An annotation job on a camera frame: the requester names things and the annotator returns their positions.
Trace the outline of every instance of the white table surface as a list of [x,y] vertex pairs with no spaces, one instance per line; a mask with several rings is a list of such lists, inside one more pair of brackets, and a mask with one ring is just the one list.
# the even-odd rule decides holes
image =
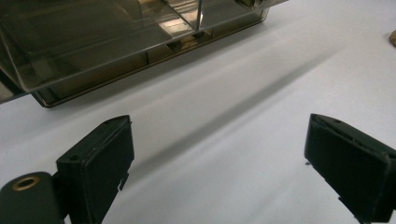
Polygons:
[[104,223],[358,223],[305,165],[309,115],[396,148],[394,0],[290,0],[267,20],[52,109],[0,105],[0,185],[130,115],[135,161]]

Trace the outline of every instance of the white surface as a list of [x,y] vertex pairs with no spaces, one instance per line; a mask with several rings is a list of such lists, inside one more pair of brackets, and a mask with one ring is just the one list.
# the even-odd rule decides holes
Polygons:
[[291,0],[267,21],[53,109],[0,105],[0,185],[129,114],[135,161],[104,223],[358,223],[305,165],[311,113],[396,148],[394,0]]

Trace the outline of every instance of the black plastic part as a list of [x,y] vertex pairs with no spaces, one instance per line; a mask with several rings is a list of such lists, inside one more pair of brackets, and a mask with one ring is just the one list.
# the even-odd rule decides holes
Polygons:
[[64,223],[50,174],[22,175],[3,186],[0,191],[0,223]]
[[129,116],[110,119],[56,163],[70,197],[73,223],[101,223],[128,176],[134,159]]
[[0,191],[0,224],[101,223],[134,160],[129,116],[99,125],[57,160],[58,172],[31,173]]
[[338,119],[312,114],[304,155],[359,222],[389,222],[395,150]]

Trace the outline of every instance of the clear acrylic case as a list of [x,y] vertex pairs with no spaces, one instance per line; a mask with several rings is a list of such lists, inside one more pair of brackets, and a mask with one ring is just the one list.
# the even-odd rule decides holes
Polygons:
[[286,0],[21,0],[0,3],[0,102],[45,107],[265,19]]

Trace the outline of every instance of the transparent plastic box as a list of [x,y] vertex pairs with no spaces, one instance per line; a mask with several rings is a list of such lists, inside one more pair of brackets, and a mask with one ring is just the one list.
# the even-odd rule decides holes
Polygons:
[[265,19],[286,0],[5,0],[0,102],[52,107]]

